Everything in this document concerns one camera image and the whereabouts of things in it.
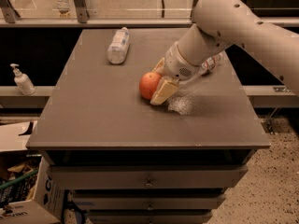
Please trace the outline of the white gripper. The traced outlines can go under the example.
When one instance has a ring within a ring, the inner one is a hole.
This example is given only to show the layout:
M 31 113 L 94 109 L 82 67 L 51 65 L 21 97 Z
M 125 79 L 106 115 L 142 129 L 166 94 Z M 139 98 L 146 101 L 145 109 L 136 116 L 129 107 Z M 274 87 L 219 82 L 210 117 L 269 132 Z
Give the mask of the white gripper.
M 166 52 L 165 56 L 157 62 L 152 72 L 160 72 L 164 68 L 167 76 L 160 79 L 156 91 L 153 93 L 150 103 L 161 105 L 179 89 L 179 80 L 189 80 L 198 71 L 199 67 L 188 63 L 179 53 L 178 42 L 175 42 Z

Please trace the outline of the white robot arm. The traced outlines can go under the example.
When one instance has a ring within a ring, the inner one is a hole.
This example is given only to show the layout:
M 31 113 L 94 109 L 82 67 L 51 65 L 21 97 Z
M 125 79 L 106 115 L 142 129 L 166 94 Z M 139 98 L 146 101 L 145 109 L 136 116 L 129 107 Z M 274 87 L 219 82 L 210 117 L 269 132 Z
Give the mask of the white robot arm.
M 157 63 L 162 76 L 150 97 L 161 105 L 180 81 L 198 74 L 210 57 L 232 45 L 242 48 L 277 79 L 299 94 L 299 35 L 257 17 L 241 0 L 198 0 L 194 24 Z

